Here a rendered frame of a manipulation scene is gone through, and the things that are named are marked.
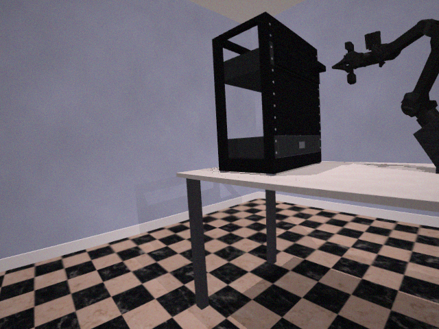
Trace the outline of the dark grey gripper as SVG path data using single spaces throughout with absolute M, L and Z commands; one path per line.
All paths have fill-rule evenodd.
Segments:
M 349 42 L 349 41 L 346 42 L 345 49 L 348 50 L 348 52 L 354 51 L 354 44 L 352 42 Z M 363 60 L 363 63 L 360 64 L 359 67 L 357 67 L 357 68 L 368 66 L 367 61 L 366 61 L 366 53 L 363 53 L 363 55 L 360 56 L 360 60 Z M 357 69 L 357 68 L 355 68 L 355 69 Z M 345 55 L 344 55 L 344 58 L 340 62 L 338 62 L 337 64 L 332 66 L 332 69 L 339 69 L 339 70 L 346 71 L 348 73 L 347 82 L 349 84 L 356 83 L 356 74 L 353 73 L 353 69 L 350 67 L 350 65 L 347 66 Z

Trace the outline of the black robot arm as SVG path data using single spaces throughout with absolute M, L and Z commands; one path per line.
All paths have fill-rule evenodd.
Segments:
M 422 36 L 431 37 L 431 53 L 426 61 L 424 69 L 418 82 L 411 93 L 405 93 L 402 100 L 401 109 L 404 114 L 416 117 L 421 127 L 439 116 L 436 110 L 438 106 L 436 100 L 429 100 L 429 91 L 439 74 L 439 21 L 434 19 L 424 19 L 403 35 L 391 43 L 381 44 L 381 32 L 373 32 L 365 35 L 367 65 L 379 64 L 382 67 L 387 60 L 395 59 L 401 51 Z M 370 48 L 371 46 L 371 48 Z M 346 63 L 352 69 L 357 68 L 363 63 L 360 56 L 363 53 L 351 51 L 346 53 Z

